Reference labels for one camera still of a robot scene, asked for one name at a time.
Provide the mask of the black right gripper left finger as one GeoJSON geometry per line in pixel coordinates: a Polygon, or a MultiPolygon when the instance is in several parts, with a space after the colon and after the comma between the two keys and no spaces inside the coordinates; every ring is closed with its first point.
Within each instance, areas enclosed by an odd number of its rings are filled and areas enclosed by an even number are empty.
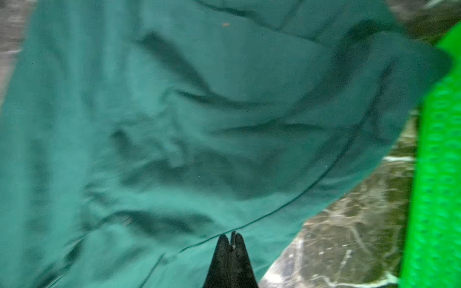
{"type": "Polygon", "coordinates": [[[232,247],[226,235],[221,235],[217,241],[210,268],[203,288],[230,288],[229,263],[232,247]]]}

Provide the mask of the dark green t-shirt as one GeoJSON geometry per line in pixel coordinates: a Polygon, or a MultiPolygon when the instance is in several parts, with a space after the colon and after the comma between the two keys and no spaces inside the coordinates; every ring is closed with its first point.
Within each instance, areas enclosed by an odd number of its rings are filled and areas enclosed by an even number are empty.
{"type": "Polygon", "coordinates": [[[262,278],[451,69],[384,1],[38,1],[1,108],[1,286],[262,278]]]}

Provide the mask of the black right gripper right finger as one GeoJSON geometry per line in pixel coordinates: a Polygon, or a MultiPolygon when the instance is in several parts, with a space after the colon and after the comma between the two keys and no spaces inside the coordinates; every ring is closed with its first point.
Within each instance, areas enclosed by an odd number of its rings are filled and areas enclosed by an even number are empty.
{"type": "Polygon", "coordinates": [[[258,288],[243,236],[232,232],[230,245],[230,287],[258,288]]]}

